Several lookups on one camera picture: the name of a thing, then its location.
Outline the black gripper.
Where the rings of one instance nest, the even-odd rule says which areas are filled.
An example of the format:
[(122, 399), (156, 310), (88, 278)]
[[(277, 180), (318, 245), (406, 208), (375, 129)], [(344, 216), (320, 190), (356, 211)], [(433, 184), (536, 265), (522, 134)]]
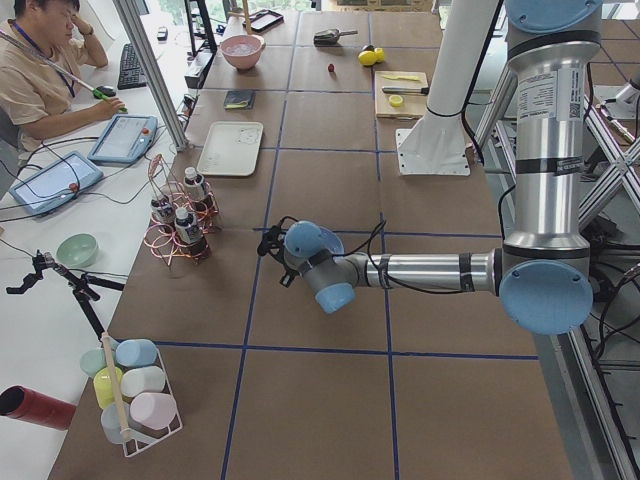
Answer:
[(285, 230), (282, 226), (273, 225), (262, 234), (256, 251), (260, 257), (269, 255), (283, 266), (285, 273), (280, 279), (280, 284), (284, 287), (290, 287), (295, 280), (296, 271), (292, 269), (285, 260), (284, 237)]

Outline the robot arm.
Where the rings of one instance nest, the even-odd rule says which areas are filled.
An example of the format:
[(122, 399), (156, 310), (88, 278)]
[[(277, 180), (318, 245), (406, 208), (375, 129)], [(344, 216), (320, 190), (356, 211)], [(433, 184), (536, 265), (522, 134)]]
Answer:
[(432, 295), (488, 291), (519, 326), (566, 333), (588, 318), (590, 247), (578, 221), (583, 168), (584, 73), (600, 47), (597, 1), (455, 1), (424, 116), (400, 134), (404, 175), (461, 171), (465, 106), (500, 13), (508, 20), (507, 69), (517, 80), (513, 231), (487, 253), (333, 253), (329, 232), (309, 221), (277, 224), (257, 252), (301, 277), (326, 313), (359, 286), (404, 287)]

